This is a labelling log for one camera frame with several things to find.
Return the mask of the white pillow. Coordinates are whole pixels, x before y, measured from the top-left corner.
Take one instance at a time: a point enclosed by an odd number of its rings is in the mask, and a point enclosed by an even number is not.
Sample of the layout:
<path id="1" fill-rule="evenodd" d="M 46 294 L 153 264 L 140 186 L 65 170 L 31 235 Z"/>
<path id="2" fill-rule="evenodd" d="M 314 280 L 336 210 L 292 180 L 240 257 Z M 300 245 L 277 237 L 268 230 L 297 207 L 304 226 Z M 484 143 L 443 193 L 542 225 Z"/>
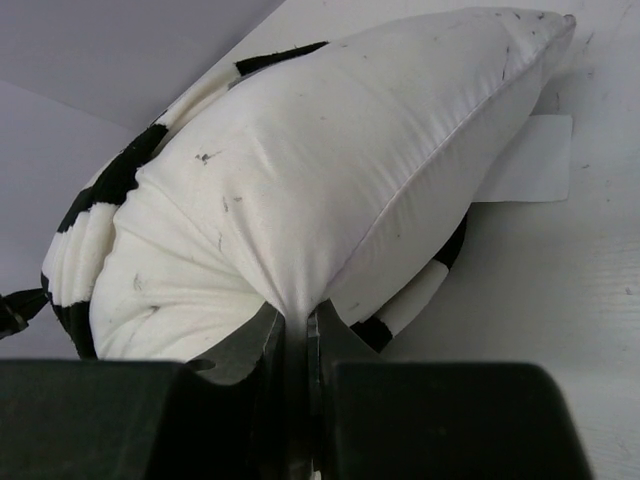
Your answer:
<path id="1" fill-rule="evenodd" d="M 574 17 L 469 8 L 268 67 L 190 120 L 114 217 L 101 359 L 188 361 L 263 305 L 294 342 L 377 312 L 452 236 L 567 50 Z"/>

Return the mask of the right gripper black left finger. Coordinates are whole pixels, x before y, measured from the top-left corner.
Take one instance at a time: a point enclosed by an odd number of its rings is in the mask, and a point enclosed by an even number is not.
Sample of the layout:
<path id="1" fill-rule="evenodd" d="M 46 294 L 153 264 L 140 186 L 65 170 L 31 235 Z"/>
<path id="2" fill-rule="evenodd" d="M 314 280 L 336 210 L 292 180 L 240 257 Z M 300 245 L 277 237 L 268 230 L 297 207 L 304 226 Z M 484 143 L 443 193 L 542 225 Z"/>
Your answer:
<path id="1" fill-rule="evenodd" d="M 239 329 L 188 362 L 213 386 L 206 445 L 221 479 L 283 476 L 284 343 L 284 318 L 265 303 Z"/>

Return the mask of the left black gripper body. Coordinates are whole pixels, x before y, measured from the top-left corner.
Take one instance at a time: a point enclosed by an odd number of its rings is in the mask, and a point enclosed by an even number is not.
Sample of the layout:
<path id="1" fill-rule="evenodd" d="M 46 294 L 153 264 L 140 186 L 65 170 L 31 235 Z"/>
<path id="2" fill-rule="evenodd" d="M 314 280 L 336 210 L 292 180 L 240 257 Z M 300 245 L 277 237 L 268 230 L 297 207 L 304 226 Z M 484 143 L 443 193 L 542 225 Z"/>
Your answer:
<path id="1" fill-rule="evenodd" d="M 22 290 L 1 296 L 1 338 L 24 331 L 29 322 L 47 305 L 48 299 L 41 288 Z"/>

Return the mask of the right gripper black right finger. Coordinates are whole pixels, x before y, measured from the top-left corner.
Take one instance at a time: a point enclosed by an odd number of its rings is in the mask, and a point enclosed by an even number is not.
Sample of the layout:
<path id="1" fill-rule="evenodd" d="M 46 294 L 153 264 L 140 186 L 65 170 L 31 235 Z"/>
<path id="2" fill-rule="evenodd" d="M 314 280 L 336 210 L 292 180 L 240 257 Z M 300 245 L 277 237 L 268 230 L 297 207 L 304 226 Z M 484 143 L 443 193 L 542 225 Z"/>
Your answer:
<path id="1" fill-rule="evenodd" d="M 339 477 L 339 440 L 346 421 L 339 415 L 339 385 L 343 364 L 376 364 L 380 356 L 339 317 L 329 300 L 319 304 L 307 320 L 307 369 L 311 458 L 322 479 Z"/>

